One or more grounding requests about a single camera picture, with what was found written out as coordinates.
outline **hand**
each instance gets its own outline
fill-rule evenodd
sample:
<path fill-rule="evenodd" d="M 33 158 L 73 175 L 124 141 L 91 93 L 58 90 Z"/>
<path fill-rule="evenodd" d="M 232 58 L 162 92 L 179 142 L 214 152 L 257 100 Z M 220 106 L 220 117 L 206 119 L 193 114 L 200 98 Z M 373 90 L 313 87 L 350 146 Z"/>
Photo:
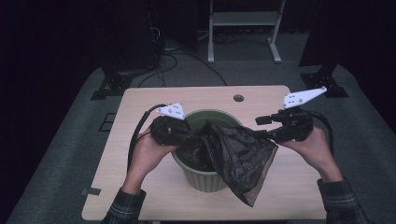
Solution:
<path fill-rule="evenodd" d="M 177 149 L 176 146 L 160 146 L 151 137 L 149 128 L 139 134 L 137 139 L 131 167 L 121 188 L 130 194 L 139 194 L 146 175 L 158 166 L 164 156 Z"/>
<path fill-rule="evenodd" d="M 326 134 L 320 128 L 314 126 L 312 132 L 302 142 L 288 141 L 279 144 L 299 153 L 319 172 L 323 182 L 343 180 L 340 169 L 330 152 Z"/>

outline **shirt cuff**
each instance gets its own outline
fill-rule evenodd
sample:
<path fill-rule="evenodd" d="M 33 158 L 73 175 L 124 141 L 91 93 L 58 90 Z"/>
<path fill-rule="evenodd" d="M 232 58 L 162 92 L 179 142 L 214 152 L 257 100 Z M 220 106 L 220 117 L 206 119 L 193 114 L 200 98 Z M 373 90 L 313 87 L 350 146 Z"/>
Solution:
<path fill-rule="evenodd" d="M 326 211 L 344 212 L 359 206 L 346 178 L 342 181 L 327 183 L 320 179 L 318 186 Z"/>
<path fill-rule="evenodd" d="M 138 219 L 146 195 L 142 189 L 139 195 L 128 194 L 119 189 L 108 213 L 122 221 Z"/>

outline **tabletop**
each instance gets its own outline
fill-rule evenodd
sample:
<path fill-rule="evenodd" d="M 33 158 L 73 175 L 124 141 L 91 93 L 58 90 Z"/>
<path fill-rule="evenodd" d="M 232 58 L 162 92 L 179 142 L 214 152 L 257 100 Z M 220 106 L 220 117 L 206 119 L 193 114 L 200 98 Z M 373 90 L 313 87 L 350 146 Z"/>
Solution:
<path fill-rule="evenodd" d="M 233 115 L 252 130 L 273 130 L 280 124 L 258 126 L 255 118 L 277 113 L 289 92 L 286 86 L 128 89 L 122 97 L 92 181 L 92 188 L 101 191 L 99 195 L 88 195 L 82 217 L 101 220 L 106 215 L 126 175 L 134 129 L 145 111 L 153 106 L 182 103 L 186 114 L 201 109 L 217 109 Z M 142 132 L 158 116 L 155 111 L 151 112 Z M 326 212 L 318 191 L 318 179 L 316 170 L 300 155 L 279 147 L 254 207 L 249 207 L 239 201 L 229 188 L 210 193 L 194 189 L 169 154 L 143 183 L 142 189 L 148 195 L 139 219 L 324 219 Z"/>

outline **plaid sleeve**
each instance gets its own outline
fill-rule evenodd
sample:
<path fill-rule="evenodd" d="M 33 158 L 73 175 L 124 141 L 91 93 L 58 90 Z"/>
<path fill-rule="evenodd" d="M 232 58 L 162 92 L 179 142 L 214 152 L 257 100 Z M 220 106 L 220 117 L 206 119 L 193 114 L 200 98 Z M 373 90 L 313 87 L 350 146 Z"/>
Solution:
<path fill-rule="evenodd" d="M 318 186 L 327 212 L 327 223 L 374 223 L 362 210 L 346 178 L 332 183 L 323 183 L 320 179 Z"/>
<path fill-rule="evenodd" d="M 102 224 L 137 223 L 145 198 L 146 192 L 142 189 L 139 195 L 128 194 L 120 189 Z"/>

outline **gray carpet floor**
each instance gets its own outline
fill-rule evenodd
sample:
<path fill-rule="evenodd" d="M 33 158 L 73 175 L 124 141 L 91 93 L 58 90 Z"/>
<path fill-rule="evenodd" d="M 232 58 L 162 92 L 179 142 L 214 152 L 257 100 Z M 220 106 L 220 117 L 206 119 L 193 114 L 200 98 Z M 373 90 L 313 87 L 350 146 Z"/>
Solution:
<path fill-rule="evenodd" d="M 206 62 L 206 45 L 169 51 L 170 56 L 161 56 L 157 70 L 134 78 L 131 88 L 223 86 L 221 75 L 230 86 L 286 85 L 291 91 L 306 90 L 300 74 L 318 71 L 317 66 L 298 67 L 307 34 L 279 34 L 276 45 L 281 64 L 274 63 L 263 36 L 239 35 L 243 38 L 238 42 L 215 45 L 215 63 L 210 68 L 195 58 Z M 166 47 L 175 48 L 178 43 L 169 41 Z M 8 223 L 97 223 L 82 219 L 86 198 L 81 192 L 91 186 L 109 134 L 99 129 L 108 113 L 117 113 L 121 100 L 121 96 L 91 100 L 104 77 L 98 68 L 81 88 Z M 353 75 L 338 65 L 333 77 L 349 97 L 322 95 L 303 108 L 328 118 L 334 132 L 335 158 L 370 219 L 381 224 L 394 223 L 396 136 Z"/>

